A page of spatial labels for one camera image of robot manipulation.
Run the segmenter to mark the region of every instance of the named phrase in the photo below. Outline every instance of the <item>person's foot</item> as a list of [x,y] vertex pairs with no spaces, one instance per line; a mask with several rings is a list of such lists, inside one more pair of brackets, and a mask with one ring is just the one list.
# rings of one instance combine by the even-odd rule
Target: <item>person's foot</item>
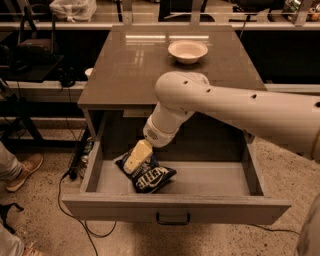
[[21,172],[13,180],[6,182],[6,189],[9,192],[16,192],[26,182],[27,178],[39,169],[43,162],[43,157],[40,154],[34,154],[21,162]]
[[34,248],[32,248],[33,243],[30,244],[28,247],[24,248],[24,252],[22,256],[44,256],[44,254]]

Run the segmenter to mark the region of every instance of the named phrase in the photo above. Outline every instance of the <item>gray drawer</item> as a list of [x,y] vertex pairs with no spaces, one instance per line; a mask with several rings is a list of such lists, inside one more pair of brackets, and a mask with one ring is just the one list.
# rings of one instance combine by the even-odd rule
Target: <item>gray drawer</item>
[[155,194],[137,194],[114,159],[142,138],[145,121],[105,112],[79,193],[62,197],[76,218],[272,224],[290,207],[289,201],[267,195],[250,139],[200,114],[169,146],[155,151],[161,165],[177,170],[170,183]]

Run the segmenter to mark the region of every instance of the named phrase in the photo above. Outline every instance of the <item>black snack bag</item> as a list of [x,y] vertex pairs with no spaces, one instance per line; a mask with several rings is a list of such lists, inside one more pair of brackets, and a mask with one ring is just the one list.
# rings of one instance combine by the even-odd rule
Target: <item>black snack bag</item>
[[120,170],[132,181],[137,193],[153,193],[162,187],[177,172],[174,169],[160,166],[155,156],[152,154],[132,173],[125,171],[124,166],[131,151],[125,154],[115,163]]

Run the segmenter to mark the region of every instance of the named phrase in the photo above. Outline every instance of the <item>drawer handle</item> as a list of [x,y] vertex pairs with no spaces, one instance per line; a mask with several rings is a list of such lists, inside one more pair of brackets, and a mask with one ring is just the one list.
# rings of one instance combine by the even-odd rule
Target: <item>drawer handle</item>
[[181,222],[178,222],[178,221],[162,221],[162,220],[160,220],[160,213],[158,213],[158,212],[156,214],[156,219],[157,219],[157,222],[160,225],[165,225],[165,226],[185,226],[185,225],[188,225],[190,223],[190,213],[187,213],[187,220],[186,221],[181,221]]

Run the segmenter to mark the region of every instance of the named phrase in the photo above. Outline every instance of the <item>table top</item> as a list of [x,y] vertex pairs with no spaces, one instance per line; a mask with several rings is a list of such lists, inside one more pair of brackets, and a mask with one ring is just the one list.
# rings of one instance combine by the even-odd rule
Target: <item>table top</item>
[[[168,46],[184,39],[204,43],[208,54],[192,65],[178,63]],[[156,104],[155,83],[169,71],[199,72],[215,86],[265,90],[231,26],[114,26],[78,105],[103,110]]]

